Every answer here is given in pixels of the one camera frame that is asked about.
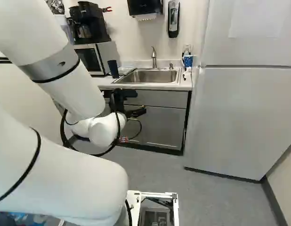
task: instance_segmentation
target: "white refrigerator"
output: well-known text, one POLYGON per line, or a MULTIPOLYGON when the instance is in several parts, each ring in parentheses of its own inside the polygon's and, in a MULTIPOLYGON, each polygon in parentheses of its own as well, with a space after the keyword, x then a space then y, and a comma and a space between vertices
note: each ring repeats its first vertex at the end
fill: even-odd
POLYGON ((260 180, 291 144, 291 0, 210 0, 185 166, 260 180))

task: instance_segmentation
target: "baseboard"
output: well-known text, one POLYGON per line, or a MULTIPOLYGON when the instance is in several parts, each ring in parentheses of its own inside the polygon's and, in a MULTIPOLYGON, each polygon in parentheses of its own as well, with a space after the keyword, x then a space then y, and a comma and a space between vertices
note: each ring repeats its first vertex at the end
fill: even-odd
POLYGON ((259 180, 252 180, 252 179, 247 179, 247 178, 234 177, 234 176, 225 175, 225 174, 221 174, 221 173, 209 172, 209 171, 205 171, 205 170, 201 170, 201 169, 194 169, 194 168, 189 168, 189 167, 184 167, 184 169, 188 170, 188 171, 193 171, 193 172, 197 172, 197 173, 203 173, 203 174, 219 177, 219 178, 227 178, 227 179, 244 181, 244 182, 255 183, 255 184, 260 184, 261 183, 259 180))
POLYGON ((162 153, 162 154, 171 154, 171 155, 177 155, 177 156, 183 155, 183 151, 173 150, 173 149, 168 149, 168 148, 161 148, 161 147, 154 147, 154 146, 147 146, 147 145, 123 143, 123 144, 117 144, 117 146, 129 147, 129 148, 139 149, 143 151, 156 152, 156 153, 162 153))
POLYGON ((282 212, 282 209, 281 209, 281 207, 280 207, 280 205, 279 205, 279 203, 278 203, 278 201, 273 193, 272 187, 269 184, 266 176, 264 176, 261 179, 261 184, 262 184, 263 190, 268 198, 269 204, 271 206, 271 209, 272 209, 274 217, 277 221, 277 224, 279 226, 288 226, 288 223, 285 219, 285 216, 282 212))

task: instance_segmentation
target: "black mount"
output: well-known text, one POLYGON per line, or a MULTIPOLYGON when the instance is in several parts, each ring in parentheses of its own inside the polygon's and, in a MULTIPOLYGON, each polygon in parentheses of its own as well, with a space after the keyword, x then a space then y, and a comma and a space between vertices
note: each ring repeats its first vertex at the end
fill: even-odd
POLYGON ((112 112, 121 112, 126 115, 127 118, 137 118, 146 113, 146 107, 142 106, 140 108, 126 111, 124 109, 124 101, 128 97, 137 97, 138 94, 134 89, 120 89, 116 88, 113 90, 105 90, 104 97, 109 98, 109 107, 112 112))

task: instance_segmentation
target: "gray floor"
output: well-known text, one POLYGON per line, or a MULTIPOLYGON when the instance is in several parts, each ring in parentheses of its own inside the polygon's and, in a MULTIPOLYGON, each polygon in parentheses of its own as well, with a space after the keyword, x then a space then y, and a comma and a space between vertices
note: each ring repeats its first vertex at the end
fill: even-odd
MULTIPOLYGON (((94 146, 75 144, 94 153, 94 146)), ((276 226, 259 184, 219 178, 183 169, 183 157, 116 147, 106 159, 119 163, 129 188, 143 192, 177 192, 180 226, 276 226)))

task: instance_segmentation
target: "microwave door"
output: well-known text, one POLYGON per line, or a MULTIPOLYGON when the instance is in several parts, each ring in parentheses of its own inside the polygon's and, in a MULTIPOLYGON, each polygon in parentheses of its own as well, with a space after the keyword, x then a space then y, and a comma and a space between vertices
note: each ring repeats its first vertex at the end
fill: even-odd
POLYGON ((90 74, 104 74, 101 63, 98 61, 97 53, 94 48, 75 49, 75 52, 77 53, 90 74))

